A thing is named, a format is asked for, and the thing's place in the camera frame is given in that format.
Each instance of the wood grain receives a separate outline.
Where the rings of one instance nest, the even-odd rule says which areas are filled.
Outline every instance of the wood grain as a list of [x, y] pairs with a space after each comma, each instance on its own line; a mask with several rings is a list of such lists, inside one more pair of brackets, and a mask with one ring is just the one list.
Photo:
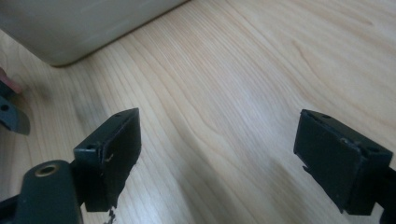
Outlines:
[[0, 200], [139, 107], [142, 155], [118, 223], [379, 220], [379, 206], [340, 214], [292, 149], [307, 108], [395, 151], [394, 1], [192, 0], [63, 68], [0, 33], [0, 66], [24, 86], [14, 104], [32, 125], [29, 136], [0, 129]]

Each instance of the black object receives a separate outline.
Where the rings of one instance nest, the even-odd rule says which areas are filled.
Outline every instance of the black object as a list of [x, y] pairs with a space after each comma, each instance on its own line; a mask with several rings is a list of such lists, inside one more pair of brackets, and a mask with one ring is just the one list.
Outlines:
[[380, 223], [396, 223], [396, 174], [392, 152], [330, 116], [303, 110], [294, 153], [340, 212], [371, 215], [384, 209]]
[[13, 132], [28, 134], [30, 132], [29, 119], [8, 101], [13, 95], [15, 92], [0, 81], [0, 123]]
[[83, 203], [89, 212], [117, 207], [140, 150], [138, 109], [112, 116], [74, 149], [72, 163], [48, 161], [28, 171], [21, 194], [0, 203], [0, 224], [79, 224]]

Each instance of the light wood tabletop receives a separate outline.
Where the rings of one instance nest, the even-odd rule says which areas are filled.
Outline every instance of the light wood tabletop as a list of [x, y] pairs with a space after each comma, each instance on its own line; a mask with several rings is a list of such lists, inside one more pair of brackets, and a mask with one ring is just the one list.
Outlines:
[[28, 136], [0, 128], [0, 200], [139, 107], [118, 223], [378, 223], [379, 205], [340, 214], [293, 144], [306, 108], [395, 152], [395, 1], [192, 0], [61, 68], [0, 33], [0, 66], [31, 121]]

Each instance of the wooden surface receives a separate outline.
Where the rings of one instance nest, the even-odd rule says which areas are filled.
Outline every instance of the wooden surface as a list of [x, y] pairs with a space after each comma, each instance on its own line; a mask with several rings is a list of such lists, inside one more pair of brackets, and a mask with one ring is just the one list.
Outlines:
[[[143, 148], [118, 223], [377, 223], [340, 214], [292, 153], [300, 111], [396, 148], [392, 0], [192, 0], [54, 68], [0, 33], [29, 136], [0, 129], [0, 200], [23, 174], [139, 107]], [[104, 223], [107, 214], [85, 214]]]

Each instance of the gray container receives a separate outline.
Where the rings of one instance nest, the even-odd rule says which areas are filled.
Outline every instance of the gray container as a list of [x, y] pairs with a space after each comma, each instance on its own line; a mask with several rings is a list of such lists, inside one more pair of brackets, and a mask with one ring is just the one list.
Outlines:
[[186, 0], [1, 0], [0, 28], [51, 65], [72, 63]]

